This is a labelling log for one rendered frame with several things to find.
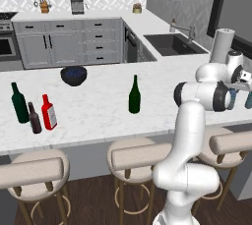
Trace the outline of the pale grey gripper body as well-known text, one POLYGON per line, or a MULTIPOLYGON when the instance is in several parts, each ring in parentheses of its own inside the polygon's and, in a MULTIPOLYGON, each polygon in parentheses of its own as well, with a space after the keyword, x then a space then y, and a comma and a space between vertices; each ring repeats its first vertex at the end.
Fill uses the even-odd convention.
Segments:
POLYGON ((244 91, 252 91, 252 83, 233 83, 228 84, 227 87, 244 91))

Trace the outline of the white paper towel roll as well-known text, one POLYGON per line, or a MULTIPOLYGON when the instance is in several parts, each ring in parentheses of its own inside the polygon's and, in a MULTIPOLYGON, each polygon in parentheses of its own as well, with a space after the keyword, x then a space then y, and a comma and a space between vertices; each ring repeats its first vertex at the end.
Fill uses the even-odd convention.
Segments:
POLYGON ((218 28, 215 33, 211 50, 211 63, 225 63, 227 52, 230 50, 235 31, 230 28, 218 28))

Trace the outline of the beige round bar stool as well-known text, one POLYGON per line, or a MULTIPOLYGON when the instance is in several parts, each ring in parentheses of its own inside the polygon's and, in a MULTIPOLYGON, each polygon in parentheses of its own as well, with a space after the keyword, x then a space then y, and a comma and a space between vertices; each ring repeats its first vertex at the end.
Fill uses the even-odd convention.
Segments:
POLYGON ((155 143, 148 138, 134 138, 113 142, 106 155, 110 173, 114 176, 114 201, 119 209, 119 225, 124 225, 124 215, 138 215, 145 211, 147 225, 151 225, 152 208, 155 196, 153 182, 154 166, 170 152, 172 145, 168 142, 155 143), (124 208, 124 186, 135 185, 141 188, 140 197, 147 193, 149 202, 138 211, 124 208))
POLYGON ((0 189, 7 189, 18 201, 28 225, 35 225, 35 210, 44 217, 41 203, 56 197, 62 221, 69 225, 71 203, 67 191, 70 175, 68 156, 60 149, 23 153, 10 164, 0 166, 0 189))
POLYGON ((234 133, 226 128, 207 128, 202 152, 194 158, 215 169, 229 169, 224 184, 220 184, 220 192, 211 197, 218 199, 217 210, 225 199, 237 167, 244 161, 247 153, 252 150, 252 131, 234 133))

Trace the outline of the black framed window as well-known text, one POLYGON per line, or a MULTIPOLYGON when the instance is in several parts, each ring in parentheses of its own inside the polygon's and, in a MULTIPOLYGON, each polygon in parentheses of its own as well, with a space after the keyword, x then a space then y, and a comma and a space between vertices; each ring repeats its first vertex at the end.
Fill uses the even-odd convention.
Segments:
POLYGON ((217 28, 233 29, 231 48, 252 60, 252 0, 214 0, 207 35, 214 37, 217 28))

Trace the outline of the dark sink basin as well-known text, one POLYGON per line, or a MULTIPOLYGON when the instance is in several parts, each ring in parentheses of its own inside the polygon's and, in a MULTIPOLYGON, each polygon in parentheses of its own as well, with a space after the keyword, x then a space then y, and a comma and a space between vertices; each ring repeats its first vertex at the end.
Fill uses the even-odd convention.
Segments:
POLYGON ((149 34, 145 39, 161 56, 178 56, 189 54, 206 54, 206 51, 196 43, 188 42, 188 38, 181 33, 149 34))

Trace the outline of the dark green glass bottle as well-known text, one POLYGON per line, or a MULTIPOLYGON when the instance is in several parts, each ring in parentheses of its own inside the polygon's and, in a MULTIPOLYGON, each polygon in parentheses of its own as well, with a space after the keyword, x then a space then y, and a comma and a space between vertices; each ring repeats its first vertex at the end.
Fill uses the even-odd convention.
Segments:
POLYGON ((129 112, 137 114, 140 112, 141 93, 138 88, 138 76, 134 76, 133 86, 129 93, 129 112))
POLYGON ((13 90, 12 102, 18 117, 18 121, 21 124, 27 123, 30 119, 25 97, 19 92, 16 83, 11 83, 11 86, 13 90))

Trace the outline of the black dishwasher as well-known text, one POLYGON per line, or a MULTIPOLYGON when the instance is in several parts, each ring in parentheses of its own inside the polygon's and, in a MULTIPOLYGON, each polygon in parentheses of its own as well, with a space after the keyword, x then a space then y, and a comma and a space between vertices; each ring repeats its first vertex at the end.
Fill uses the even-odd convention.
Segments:
POLYGON ((138 42, 135 34, 124 26, 124 62, 136 63, 138 60, 138 42))

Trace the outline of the dark blue bowl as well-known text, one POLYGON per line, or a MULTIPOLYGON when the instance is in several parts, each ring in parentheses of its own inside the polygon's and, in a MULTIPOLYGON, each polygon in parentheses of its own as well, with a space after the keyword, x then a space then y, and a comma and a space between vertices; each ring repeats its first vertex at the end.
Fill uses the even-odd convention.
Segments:
POLYGON ((87 78, 87 69, 82 66, 70 66, 61 70, 61 79, 65 84, 78 86, 87 78))

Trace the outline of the grey base cupboards run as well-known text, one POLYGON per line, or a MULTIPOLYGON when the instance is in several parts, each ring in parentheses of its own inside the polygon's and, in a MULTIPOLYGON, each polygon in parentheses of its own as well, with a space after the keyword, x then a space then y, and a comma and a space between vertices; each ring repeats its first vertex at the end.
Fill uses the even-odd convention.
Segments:
POLYGON ((14 22, 26 69, 121 61, 120 19, 14 22))

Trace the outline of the red glass bottle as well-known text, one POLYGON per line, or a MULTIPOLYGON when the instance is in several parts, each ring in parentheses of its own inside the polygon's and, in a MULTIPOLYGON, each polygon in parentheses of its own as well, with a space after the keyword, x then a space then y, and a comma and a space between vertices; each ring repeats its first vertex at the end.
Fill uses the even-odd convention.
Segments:
POLYGON ((49 102, 48 96, 44 94, 42 96, 43 104, 41 107, 44 127, 46 130, 53 130, 57 126, 56 115, 53 104, 49 102))

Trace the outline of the dark brown glass bottle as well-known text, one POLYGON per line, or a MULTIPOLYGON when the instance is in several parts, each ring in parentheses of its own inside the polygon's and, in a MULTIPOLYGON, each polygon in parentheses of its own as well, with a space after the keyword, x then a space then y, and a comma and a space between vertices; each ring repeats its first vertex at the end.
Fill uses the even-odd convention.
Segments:
POLYGON ((28 103, 28 106, 30 110, 29 119, 31 122, 32 132, 34 134, 39 134, 41 132, 41 125, 40 125, 38 114, 35 112, 33 108, 33 104, 31 102, 28 103))

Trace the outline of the wooden knife block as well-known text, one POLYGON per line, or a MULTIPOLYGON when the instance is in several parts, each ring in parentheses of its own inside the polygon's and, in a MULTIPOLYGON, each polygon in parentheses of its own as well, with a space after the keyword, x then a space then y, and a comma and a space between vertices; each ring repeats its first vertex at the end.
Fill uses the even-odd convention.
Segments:
POLYGON ((42 1, 40 4, 40 10, 42 14, 48 14, 49 13, 49 7, 46 1, 42 1))

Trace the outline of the steel oven with hob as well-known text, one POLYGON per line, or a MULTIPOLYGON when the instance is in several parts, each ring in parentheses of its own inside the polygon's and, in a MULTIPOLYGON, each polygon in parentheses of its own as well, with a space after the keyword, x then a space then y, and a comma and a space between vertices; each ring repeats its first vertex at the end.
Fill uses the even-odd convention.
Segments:
POLYGON ((0 72, 22 70, 23 61, 11 19, 17 12, 0 12, 0 72))

